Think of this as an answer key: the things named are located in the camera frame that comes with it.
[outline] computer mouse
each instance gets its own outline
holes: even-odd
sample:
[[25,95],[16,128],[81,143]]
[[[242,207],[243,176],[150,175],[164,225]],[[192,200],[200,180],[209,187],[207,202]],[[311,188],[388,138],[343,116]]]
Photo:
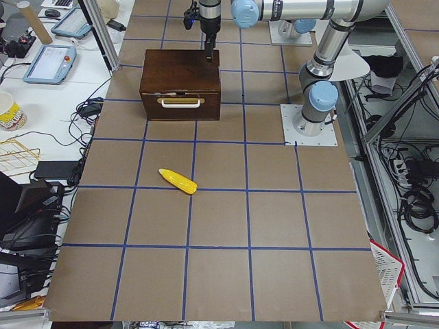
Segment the computer mouse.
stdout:
[[56,9],[46,9],[44,11],[44,15],[46,17],[57,18],[57,17],[61,16],[61,13],[59,11],[57,11]]

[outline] wooden box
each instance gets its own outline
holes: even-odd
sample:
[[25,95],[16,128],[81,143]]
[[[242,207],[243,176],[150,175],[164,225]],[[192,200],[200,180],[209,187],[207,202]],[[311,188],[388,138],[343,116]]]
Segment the wooden box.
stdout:
[[145,52],[140,95],[149,120],[219,120],[220,57],[203,50]]

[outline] drawer handle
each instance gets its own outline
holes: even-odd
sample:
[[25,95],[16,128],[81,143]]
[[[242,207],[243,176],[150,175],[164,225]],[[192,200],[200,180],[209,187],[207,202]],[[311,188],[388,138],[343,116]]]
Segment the drawer handle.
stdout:
[[175,99],[175,98],[159,98],[157,102],[160,102],[164,108],[199,108],[204,99]]

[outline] drawer front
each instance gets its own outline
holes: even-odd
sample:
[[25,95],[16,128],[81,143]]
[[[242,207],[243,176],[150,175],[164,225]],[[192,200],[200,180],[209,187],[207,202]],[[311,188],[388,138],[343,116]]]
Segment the drawer front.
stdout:
[[219,93],[141,93],[149,120],[219,120],[220,97]]

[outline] white and yellow mug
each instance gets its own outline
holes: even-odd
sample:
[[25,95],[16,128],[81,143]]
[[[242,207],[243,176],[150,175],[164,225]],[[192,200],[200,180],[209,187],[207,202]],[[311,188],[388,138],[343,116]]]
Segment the white and yellow mug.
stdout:
[[17,130],[25,125],[27,115],[15,103],[10,93],[0,91],[0,127],[3,130]]

